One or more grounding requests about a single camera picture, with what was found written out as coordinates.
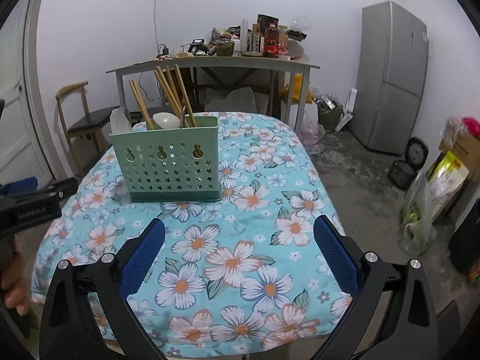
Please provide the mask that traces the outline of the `person's left hand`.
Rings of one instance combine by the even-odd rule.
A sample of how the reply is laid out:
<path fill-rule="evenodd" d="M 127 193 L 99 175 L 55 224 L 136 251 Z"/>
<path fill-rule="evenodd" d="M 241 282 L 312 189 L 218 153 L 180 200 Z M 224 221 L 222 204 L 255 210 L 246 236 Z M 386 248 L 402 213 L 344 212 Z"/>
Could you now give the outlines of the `person's left hand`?
<path fill-rule="evenodd" d="M 12 260 L 1 273 L 1 289 L 5 292 L 5 307 L 23 317 L 30 308 L 29 284 L 24 277 L 26 262 L 16 238 L 13 239 L 12 248 Z"/>

